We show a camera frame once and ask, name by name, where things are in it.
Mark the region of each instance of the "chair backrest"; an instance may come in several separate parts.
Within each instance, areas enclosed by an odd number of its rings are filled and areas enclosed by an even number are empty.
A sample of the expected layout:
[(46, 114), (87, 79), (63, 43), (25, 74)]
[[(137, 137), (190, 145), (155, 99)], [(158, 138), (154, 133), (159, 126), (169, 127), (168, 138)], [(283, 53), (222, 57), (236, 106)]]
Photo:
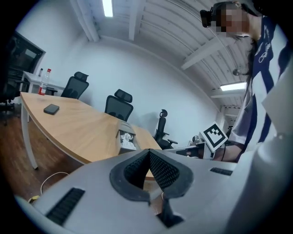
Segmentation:
[(74, 76), (70, 77), (61, 97), (69, 97), (79, 99), (82, 93), (87, 89), (89, 83), (86, 81), (75, 78)]
[(74, 77), (75, 77), (75, 78), (78, 78), (78, 79), (81, 79), (81, 80), (83, 80), (83, 81), (86, 81), (88, 75), (87, 75), (87, 74), (84, 74), (84, 73), (82, 73), (82, 72), (80, 72), (80, 71), (77, 71), (77, 72), (74, 73)]
[(166, 118), (165, 117), (160, 117), (159, 123), (157, 125), (157, 133), (156, 133), (156, 139), (159, 140), (164, 137), (164, 128), (166, 124)]
[(132, 103), (132, 95), (130, 95), (129, 93), (126, 93), (125, 91), (121, 89), (118, 89), (115, 92), (114, 96), (125, 102)]
[(107, 97), (105, 113), (127, 121), (132, 111), (131, 104), (111, 95)]

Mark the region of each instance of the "white cable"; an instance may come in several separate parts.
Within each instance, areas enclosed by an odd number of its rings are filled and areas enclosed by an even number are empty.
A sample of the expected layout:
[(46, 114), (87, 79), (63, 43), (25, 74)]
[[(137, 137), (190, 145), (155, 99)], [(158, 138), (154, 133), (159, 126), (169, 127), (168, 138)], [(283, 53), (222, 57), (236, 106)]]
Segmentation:
[(62, 171), (60, 171), (60, 172), (56, 172), (56, 173), (50, 175), (47, 179), (45, 179), (45, 181), (44, 181), (44, 182), (42, 183), (42, 185), (41, 185), (41, 195), (42, 195), (42, 193), (43, 193), (42, 188), (43, 188), (44, 183), (45, 183), (48, 179), (50, 179), (52, 176), (54, 176), (54, 175), (56, 175), (56, 174), (59, 174), (59, 173), (63, 173), (63, 174), (67, 174), (67, 175), (68, 175), (68, 173), (66, 173), (66, 172), (62, 172)]

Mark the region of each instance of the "striped shirt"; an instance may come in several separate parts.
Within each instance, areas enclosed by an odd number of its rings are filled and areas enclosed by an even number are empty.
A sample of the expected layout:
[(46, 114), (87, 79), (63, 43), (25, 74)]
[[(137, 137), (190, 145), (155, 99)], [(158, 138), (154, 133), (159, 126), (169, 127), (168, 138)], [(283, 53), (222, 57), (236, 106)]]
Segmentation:
[(263, 16), (261, 36), (257, 42), (252, 70), (251, 92), (248, 92), (229, 137), (254, 150), (258, 143), (272, 139), (276, 129), (262, 102), (291, 65), (291, 49), (281, 28)]

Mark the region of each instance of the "wooden table top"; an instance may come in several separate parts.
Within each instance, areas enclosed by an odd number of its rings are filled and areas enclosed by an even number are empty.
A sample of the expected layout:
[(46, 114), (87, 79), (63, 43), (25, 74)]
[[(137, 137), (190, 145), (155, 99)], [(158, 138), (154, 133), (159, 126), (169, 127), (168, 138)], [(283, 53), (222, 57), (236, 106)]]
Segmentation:
[[(118, 119), (78, 99), (21, 93), (30, 117), (60, 149), (83, 163), (117, 156)], [(50, 104), (60, 107), (55, 115), (44, 113)], [(132, 125), (141, 149), (161, 149), (151, 134)]]

